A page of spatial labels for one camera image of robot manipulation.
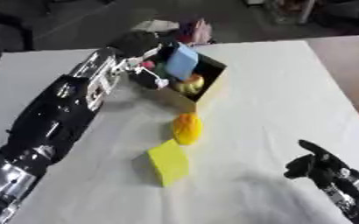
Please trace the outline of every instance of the white tablecloth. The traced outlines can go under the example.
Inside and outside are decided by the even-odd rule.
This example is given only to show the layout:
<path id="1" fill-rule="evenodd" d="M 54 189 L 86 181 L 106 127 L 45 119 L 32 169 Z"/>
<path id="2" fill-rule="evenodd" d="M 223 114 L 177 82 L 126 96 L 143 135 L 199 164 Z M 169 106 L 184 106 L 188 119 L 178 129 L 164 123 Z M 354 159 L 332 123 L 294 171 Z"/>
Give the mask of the white tablecloth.
<path id="1" fill-rule="evenodd" d="M 349 223 L 285 164 L 313 141 L 359 170 L 359 115 L 302 41 L 199 48 L 228 65 L 222 91 L 186 147 L 191 174 L 157 186 L 140 155 L 167 139 L 174 113 L 125 82 L 71 153 L 53 166 L 11 224 Z M 5 54 L 0 61 L 0 146 L 40 91 L 91 50 Z"/>

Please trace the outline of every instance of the red object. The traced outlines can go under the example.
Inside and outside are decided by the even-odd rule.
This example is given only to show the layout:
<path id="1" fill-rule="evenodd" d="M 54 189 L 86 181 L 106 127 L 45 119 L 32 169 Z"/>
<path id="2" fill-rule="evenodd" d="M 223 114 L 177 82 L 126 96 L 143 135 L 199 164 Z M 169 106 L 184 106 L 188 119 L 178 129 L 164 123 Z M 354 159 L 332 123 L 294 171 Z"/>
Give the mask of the red object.
<path id="1" fill-rule="evenodd" d="M 148 68 L 148 69 L 153 69 L 155 67 L 155 63 L 153 63 L 153 61 L 151 60 L 147 60 L 141 63 L 142 67 Z"/>

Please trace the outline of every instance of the yellow cube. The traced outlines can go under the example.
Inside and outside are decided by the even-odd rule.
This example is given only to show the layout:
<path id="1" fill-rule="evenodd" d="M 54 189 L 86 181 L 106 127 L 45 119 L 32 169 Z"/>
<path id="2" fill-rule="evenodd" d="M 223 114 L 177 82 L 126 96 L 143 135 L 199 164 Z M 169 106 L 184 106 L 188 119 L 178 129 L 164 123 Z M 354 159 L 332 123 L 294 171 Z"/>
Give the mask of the yellow cube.
<path id="1" fill-rule="evenodd" d="M 173 139 L 148 150 L 148 156 L 163 186 L 169 186 L 189 173 L 187 156 Z"/>

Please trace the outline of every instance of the blue foam block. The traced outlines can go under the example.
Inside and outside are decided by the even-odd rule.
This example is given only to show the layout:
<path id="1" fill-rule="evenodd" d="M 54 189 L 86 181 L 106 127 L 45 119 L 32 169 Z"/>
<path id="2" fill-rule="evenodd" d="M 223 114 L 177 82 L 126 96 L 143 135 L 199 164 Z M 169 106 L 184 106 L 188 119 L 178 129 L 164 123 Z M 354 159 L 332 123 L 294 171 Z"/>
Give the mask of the blue foam block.
<path id="1" fill-rule="evenodd" d="M 184 81 L 192 74 L 199 62 L 199 55 L 192 48 L 179 43 L 179 47 L 167 61 L 165 70 L 172 76 Z"/>

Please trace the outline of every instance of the robotic arm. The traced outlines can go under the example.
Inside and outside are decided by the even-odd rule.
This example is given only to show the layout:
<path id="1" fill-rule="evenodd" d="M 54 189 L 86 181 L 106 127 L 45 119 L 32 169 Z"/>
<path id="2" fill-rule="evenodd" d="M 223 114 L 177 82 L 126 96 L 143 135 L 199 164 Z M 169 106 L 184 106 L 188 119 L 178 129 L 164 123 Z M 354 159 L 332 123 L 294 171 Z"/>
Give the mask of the robotic arm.
<path id="1" fill-rule="evenodd" d="M 1 224 L 11 219 L 47 168 L 72 149 L 122 76 L 131 76 L 145 88 L 168 84 L 141 66 L 162 48 L 156 42 L 145 51 L 127 54 L 113 47 L 97 50 L 61 75 L 20 114 L 0 148 Z"/>
<path id="2" fill-rule="evenodd" d="M 359 224 L 359 171 L 348 167 L 338 157 L 305 140 L 299 145 L 312 154 L 298 157 L 287 164 L 285 177 L 310 178 L 341 212 Z"/>

